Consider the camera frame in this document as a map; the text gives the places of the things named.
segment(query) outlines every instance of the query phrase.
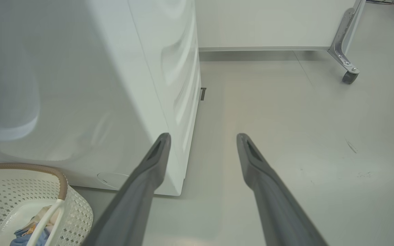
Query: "caster wheel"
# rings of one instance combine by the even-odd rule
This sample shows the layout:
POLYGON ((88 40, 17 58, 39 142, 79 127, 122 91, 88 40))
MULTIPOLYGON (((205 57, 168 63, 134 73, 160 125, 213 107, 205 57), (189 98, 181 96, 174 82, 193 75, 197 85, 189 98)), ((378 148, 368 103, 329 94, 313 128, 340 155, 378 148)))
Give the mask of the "caster wheel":
POLYGON ((346 74, 343 76, 343 82, 346 84, 352 84, 357 77, 358 77, 358 73, 346 72, 346 74))

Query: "clothing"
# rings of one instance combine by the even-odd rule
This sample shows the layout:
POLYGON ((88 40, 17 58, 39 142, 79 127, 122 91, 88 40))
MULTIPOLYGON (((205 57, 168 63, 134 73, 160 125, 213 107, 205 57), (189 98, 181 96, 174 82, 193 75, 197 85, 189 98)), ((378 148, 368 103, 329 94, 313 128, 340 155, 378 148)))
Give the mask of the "clothing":
MULTIPOLYGON (((51 206, 43 207, 37 215, 31 218, 30 222, 22 229, 15 231, 16 238, 13 239, 10 243, 10 246, 26 246, 28 244, 28 240, 30 240, 31 234, 36 229, 37 224, 43 218, 45 213, 50 209, 51 206)), ((55 212, 53 216, 51 216, 48 221, 45 229, 37 240, 36 246, 45 246, 47 243, 48 237, 50 236, 51 231, 53 230, 54 224, 56 224, 57 217, 59 212, 55 212)))
MULTIPOLYGON (((16 238, 13 239, 10 243, 10 246, 27 246, 28 240, 30 240, 31 234, 26 234, 28 230, 22 230, 19 229, 17 230, 14 234, 16 235, 16 238)), ((44 229, 42 234, 40 235, 39 239, 37 240, 36 246, 45 246, 47 243, 48 237, 50 234, 48 233, 47 229, 44 229)))

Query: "floor scratch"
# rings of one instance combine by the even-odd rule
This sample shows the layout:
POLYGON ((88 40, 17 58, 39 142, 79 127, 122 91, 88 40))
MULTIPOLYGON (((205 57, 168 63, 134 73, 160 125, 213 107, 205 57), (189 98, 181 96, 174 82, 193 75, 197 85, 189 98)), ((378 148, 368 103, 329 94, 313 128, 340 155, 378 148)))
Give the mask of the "floor scratch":
POLYGON ((308 77, 308 74, 305 72, 305 69, 303 68, 302 63, 300 63, 299 58, 297 58, 296 52, 293 51, 293 54, 294 54, 294 56, 296 57, 297 61, 299 62, 299 65, 300 65, 300 67, 302 68, 303 72, 305 73, 306 78, 308 79, 308 81, 310 82, 311 86, 312 86, 313 89, 315 90, 314 85, 313 85, 313 83, 311 82, 310 77, 308 77))
POLYGON ((346 143, 349 146, 349 148, 351 148, 351 150, 356 154, 358 150, 354 147, 354 145, 351 142, 347 141, 347 139, 346 139, 346 143))

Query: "metal cart leg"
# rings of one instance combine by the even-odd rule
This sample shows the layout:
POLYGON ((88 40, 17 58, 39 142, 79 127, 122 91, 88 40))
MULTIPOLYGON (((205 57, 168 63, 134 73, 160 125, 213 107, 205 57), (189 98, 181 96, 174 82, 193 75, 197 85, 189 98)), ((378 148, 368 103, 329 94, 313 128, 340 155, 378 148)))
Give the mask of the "metal cart leg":
POLYGON ((359 69, 355 67, 349 59, 344 55, 342 50, 343 40, 347 34, 347 30, 352 23, 355 16, 355 9, 348 9, 341 20, 340 26, 338 27, 337 34, 335 35, 334 41, 328 52, 333 56, 346 70, 346 74, 343 77, 343 82, 346 84, 352 84, 359 74, 359 69))

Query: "metal bracket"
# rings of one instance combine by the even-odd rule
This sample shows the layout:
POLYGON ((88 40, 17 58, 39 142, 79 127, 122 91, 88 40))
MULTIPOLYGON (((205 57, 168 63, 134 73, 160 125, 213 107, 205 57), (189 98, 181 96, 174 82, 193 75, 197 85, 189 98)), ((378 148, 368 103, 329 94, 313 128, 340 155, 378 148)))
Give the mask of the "metal bracket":
POLYGON ((346 10, 338 27, 337 34, 328 52, 333 56, 349 73, 359 74, 359 69, 355 67, 349 59, 344 55, 342 50, 343 40, 347 34, 347 30, 352 23, 355 16, 355 9, 350 8, 346 10))

